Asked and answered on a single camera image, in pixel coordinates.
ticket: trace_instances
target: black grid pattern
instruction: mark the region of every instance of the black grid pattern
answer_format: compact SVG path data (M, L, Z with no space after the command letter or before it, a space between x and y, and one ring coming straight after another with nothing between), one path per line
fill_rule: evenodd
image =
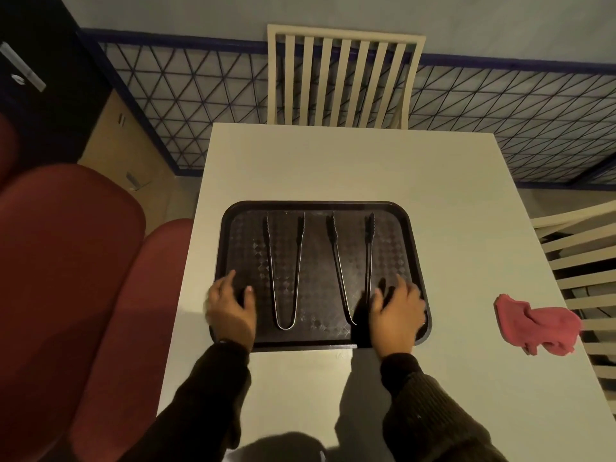
M213 122L265 123L267 55L103 43L101 47L179 169L203 169ZM319 59L313 61L313 118ZM393 116L408 65L398 74L383 122ZM372 73L366 65L362 93ZM279 65L281 123L284 68ZM384 65L368 126L379 107ZM349 62L339 124L346 121L354 64ZM336 58L329 69L331 101ZM299 115L301 58L296 59L294 120ZM409 128L489 132L497 137L518 182L565 184L616 152L616 76L460 66L420 66L413 84ZM323 124L328 124L328 102ZM592 183L616 184L616 170Z

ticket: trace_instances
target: forearm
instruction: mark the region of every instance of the forearm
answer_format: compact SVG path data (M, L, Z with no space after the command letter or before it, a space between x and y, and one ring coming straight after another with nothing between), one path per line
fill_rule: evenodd
M423 374L410 354L385 358L383 385L392 405L383 436L396 461L504 461L488 431Z
M247 365L242 346L211 346L173 401L120 460L222 460L240 441L240 409L250 386Z

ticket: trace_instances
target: tabletop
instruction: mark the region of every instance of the tabletop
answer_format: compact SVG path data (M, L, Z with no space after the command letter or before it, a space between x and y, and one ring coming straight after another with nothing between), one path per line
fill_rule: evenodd
M543 349L530 357L498 329L501 293L533 307L565 303L487 133L216 123L159 411L212 344L203 301L220 222L245 200L398 204L411 221L432 314L430 336L413 351L424 372L511 462L613 460L616 423L581 342L567 357ZM253 353L241 447L290 441L331 448L328 460L391 460L378 367L372 349Z

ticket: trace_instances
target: gray wall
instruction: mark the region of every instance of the gray wall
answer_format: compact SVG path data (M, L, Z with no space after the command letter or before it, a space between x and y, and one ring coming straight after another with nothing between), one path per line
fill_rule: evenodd
M427 36L426 52L616 63L616 0L64 0L85 28L265 40L277 22Z

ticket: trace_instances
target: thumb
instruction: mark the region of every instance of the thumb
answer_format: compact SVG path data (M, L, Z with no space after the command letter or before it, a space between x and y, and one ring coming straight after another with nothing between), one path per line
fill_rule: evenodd
M380 288L374 289L372 304L370 306L370 315L378 315L383 309L383 294Z
M254 316L257 314L254 289L250 287L250 285L244 290L244 310L250 312L250 314Z

